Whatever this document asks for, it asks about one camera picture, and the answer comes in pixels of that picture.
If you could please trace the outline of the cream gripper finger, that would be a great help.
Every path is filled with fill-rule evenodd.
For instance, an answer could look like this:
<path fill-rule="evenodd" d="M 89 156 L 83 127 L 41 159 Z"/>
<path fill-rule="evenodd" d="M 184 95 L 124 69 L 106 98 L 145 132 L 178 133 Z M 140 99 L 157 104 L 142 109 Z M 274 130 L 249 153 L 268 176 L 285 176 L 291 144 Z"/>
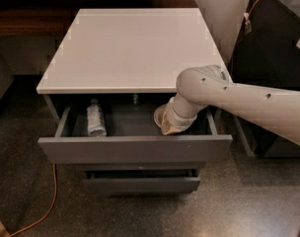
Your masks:
<path fill-rule="evenodd" d="M 163 106 L 161 111 L 161 129 L 164 129 L 164 127 L 166 126 L 166 119 L 167 119 L 166 106 Z"/>
<path fill-rule="evenodd" d="M 163 123 L 162 126 L 161 126 L 161 132 L 162 132 L 163 135 L 178 134 L 178 133 L 186 131 L 187 129 L 189 129 L 188 125 L 173 126 L 169 123 Z"/>

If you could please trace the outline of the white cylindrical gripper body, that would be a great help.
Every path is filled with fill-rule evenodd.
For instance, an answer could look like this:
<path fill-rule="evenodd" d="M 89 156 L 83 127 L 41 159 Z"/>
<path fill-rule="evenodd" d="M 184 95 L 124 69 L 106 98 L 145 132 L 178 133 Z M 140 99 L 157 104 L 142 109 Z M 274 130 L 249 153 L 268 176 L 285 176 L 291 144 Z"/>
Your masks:
<path fill-rule="evenodd" d="M 206 108 L 206 104 L 191 103 L 177 94 L 171 98 L 166 106 L 166 123 L 173 126 L 191 126 L 197 118 L 197 114 Z"/>

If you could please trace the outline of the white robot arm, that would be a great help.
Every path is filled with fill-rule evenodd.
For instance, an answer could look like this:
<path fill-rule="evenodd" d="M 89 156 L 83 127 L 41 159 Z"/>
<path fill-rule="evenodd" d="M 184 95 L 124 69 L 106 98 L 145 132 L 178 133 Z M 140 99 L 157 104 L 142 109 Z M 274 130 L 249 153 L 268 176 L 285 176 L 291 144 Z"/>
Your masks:
<path fill-rule="evenodd" d="M 220 108 L 300 145 L 300 92 L 237 84 L 217 65 L 188 68 L 177 95 L 155 111 L 164 135 L 187 130 L 208 106 Z"/>

